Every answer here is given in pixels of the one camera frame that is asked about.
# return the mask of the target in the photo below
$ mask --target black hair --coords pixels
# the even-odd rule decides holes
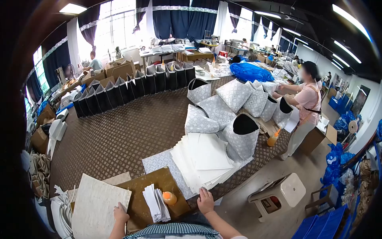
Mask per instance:
[[[317,69],[317,65],[315,63],[310,62],[310,61],[306,61],[306,62],[302,63],[301,66],[304,68],[306,73],[308,73],[312,76],[313,79],[315,79],[316,81],[321,80],[321,77],[318,76],[318,69]]]

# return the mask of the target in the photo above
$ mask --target fluorescent light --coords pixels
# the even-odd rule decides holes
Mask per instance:
[[[335,63],[337,63],[341,68],[343,68],[343,66],[341,64],[339,64],[336,60],[332,59]]]
[[[342,60],[342,59],[341,59],[339,56],[337,56],[336,54],[333,53],[333,56],[334,56],[335,58],[339,59],[340,61],[342,61],[342,62],[345,64],[345,66],[350,67],[350,65],[347,64],[346,61]]]
[[[274,14],[271,14],[271,13],[265,13],[265,12],[262,12],[262,11],[255,11],[255,13],[260,14],[260,15],[264,15],[264,16],[271,16],[271,17],[274,17],[274,18],[281,19],[280,16],[274,15]]]
[[[66,5],[63,9],[60,10],[61,13],[74,13],[74,14],[80,14],[82,13],[83,11],[85,11],[86,8],[82,7],[82,6],[79,6],[79,5],[76,5],[76,4],[72,4],[72,3],[69,3],[68,5]]]
[[[308,48],[308,49],[310,49],[310,50],[313,50],[312,48],[308,47],[307,45],[303,45],[303,46],[305,46],[306,48]]]
[[[339,70],[341,70],[340,67],[338,67],[334,62],[332,62],[333,65],[335,65],[335,67],[337,67]]]
[[[370,36],[366,29],[362,26],[362,24],[357,21],[354,17],[352,17],[349,13],[345,12],[342,8],[333,4],[333,11],[343,16],[346,20],[348,20],[351,24],[356,26],[368,39],[371,41]]]
[[[361,89],[359,86],[357,86],[357,87],[365,94],[365,96],[367,96],[365,91],[363,91],[363,89]]]
[[[344,47],[341,43],[339,43],[338,41],[334,41],[334,43],[340,48],[342,48],[344,51],[346,51],[349,55],[351,55],[358,63],[361,63],[361,61],[351,51],[349,51],[346,47]]]
[[[301,36],[301,34],[295,32],[295,31],[292,31],[292,30],[289,30],[289,29],[286,29],[286,28],[283,28],[284,30],[290,32],[290,33],[293,33],[293,34],[296,34],[297,36]]]
[[[307,42],[304,42],[303,40],[301,40],[301,39],[299,39],[297,37],[296,37],[296,40],[299,40],[300,42],[305,43],[306,45],[309,45]]]

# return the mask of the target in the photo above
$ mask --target cardboard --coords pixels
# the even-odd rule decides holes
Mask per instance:
[[[105,88],[109,81],[111,81],[111,82],[113,82],[113,84],[115,84],[115,79],[113,76],[110,76],[106,79],[100,80],[99,83]]]
[[[182,192],[180,192],[176,185],[169,168],[164,167],[155,170],[149,174],[117,185],[117,187],[129,189],[132,192],[129,208],[127,209],[127,213],[130,215],[130,220],[127,222],[129,232],[138,231],[144,229],[149,224],[153,224],[149,206],[147,206],[142,194],[144,188],[151,184],[154,184],[156,189],[160,189],[162,192],[172,192],[177,197],[176,204],[167,206],[172,220],[191,210]]]
[[[46,154],[48,148],[49,137],[42,131],[41,126],[38,127],[36,132],[31,137],[31,143],[40,154]]]

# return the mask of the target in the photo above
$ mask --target brown patterned carpet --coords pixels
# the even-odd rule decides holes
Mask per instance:
[[[234,79],[231,76],[212,81],[215,89]],[[139,98],[106,113],[78,119],[74,107],[66,119],[68,128],[58,141],[50,174],[50,192],[54,185],[64,191],[78,188],[82,173],[104,180],[123,172],[131,178],[145,173],[142,159],[174,147],[185,134],[187,88]],[[283,151],[290,134],[282,130],[275,146],[268,147],[268,137],[259,135],[252,160],[211,192],[220,198],[243,183],[269,160]],[[188,200],[196,207],[197,197]]]

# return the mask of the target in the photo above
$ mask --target stack of paper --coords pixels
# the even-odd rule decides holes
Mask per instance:
[[[150,186],[145,187],[142,193],[147,206],[150,208],[154,223],[171,220],[170,213],[163,201],[162,191],[160,189],[154,189],[154,184],[151,184]]]
[[[240,163],[227,156],[226,146],[214,133],[189,133],[175,145],[173,161],[193,193],[225,182],[239,169]]]

